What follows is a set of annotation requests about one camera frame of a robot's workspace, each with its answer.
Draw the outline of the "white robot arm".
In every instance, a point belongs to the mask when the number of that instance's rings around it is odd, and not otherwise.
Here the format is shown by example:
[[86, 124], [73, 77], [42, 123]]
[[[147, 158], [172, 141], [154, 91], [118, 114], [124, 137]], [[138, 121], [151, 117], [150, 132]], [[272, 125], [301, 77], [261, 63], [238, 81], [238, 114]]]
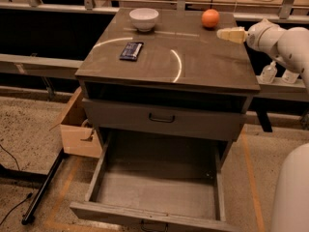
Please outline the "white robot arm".
[[[284, 29], [263, 19], [249, 29], [224, 28], [217, 37], [267, 54], [285, 68], [284, 82], [300, 77], [309, 91], [309, 30]], [[285, 158], [273, 201], [270, 232], [309, 232], [309, 144], [291, 151]]]

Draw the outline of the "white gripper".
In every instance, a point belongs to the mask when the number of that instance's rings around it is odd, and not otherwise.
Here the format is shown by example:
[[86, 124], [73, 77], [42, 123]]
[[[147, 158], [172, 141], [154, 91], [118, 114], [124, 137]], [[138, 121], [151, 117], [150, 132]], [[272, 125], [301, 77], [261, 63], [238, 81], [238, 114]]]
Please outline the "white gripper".
[[277, 42], [284, 34], [284, 30], [266, 18], [251, 26], [248, 31], [243, 27], [223, 28], [216, 33], [219, 39], [235, 44], [247, 45], [263, 53], [277, 53]]

